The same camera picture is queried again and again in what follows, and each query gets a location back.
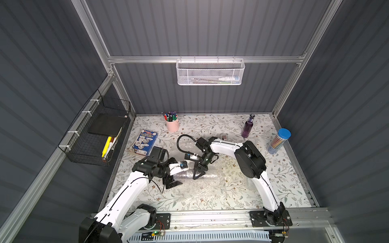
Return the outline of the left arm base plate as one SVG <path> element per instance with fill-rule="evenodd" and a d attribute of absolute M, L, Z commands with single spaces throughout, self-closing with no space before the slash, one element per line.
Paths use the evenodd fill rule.
<path fill-rule="evenodd" d="M 156 213 L 152 216 L 151 221 L 139 230 L 168 230 L 170 229 L 171 214 L 170 213 Z"/>

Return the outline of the clear tape dispenser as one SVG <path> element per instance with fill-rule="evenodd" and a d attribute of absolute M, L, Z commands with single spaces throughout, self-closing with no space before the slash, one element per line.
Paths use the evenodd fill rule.
<path fill-rule="evenodd" d="M 228 135 L 227 134 L 222 134 L 221 138 L 222 138 L 223 141 L 227 141 L 228 140 Z"/>

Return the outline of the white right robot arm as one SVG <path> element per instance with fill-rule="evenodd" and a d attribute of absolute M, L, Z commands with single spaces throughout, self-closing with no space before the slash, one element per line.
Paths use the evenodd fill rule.
<path fill-rule="evenodd" d="M 195 161 L 193 179 L 197 180 L 208 171 L 208 165 L 215 160 L 214 157 L 227 155 L 236 159 L 241 172 L 252 180 L 258 190 L 262 202 L 266 221 L 270 226 L 278 226 L 284 223 L 286 208 L 278 199 L 269 181 L 266 172 L 264 156 L 251 141 L 233 143 L 221 140 L 217 137 L 209 139 L 200 138 L 196 141 L 196 147 L 203 153 L 197 156 Z"/>

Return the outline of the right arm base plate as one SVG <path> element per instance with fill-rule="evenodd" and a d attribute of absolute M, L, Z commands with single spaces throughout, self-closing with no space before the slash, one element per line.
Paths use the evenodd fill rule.
<path fill-rule="evenodd" d="M 293 225 L 289 212 L 266 212 L 265 210 L 255 210 L 249 212 L 253 227 L 289 227 Z"/>

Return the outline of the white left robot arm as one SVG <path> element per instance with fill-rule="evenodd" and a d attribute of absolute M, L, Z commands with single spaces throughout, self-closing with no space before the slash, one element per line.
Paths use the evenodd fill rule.
<path fill-rule="evenodd" d="M 166 149 L 154 147 L 149 156 L 136 162 L 127 181 L 113 199 L 93 218 L 85 218 L 79 227 L 80 243 L 123 243 L 141 228 L 155 226 L 156 208 L 141 204 L 127 216 L 141 192 L 155 177 L 166 187 L 180 185 L 175 174 L 188 170 L 186 161 L 169 157 Z"/>

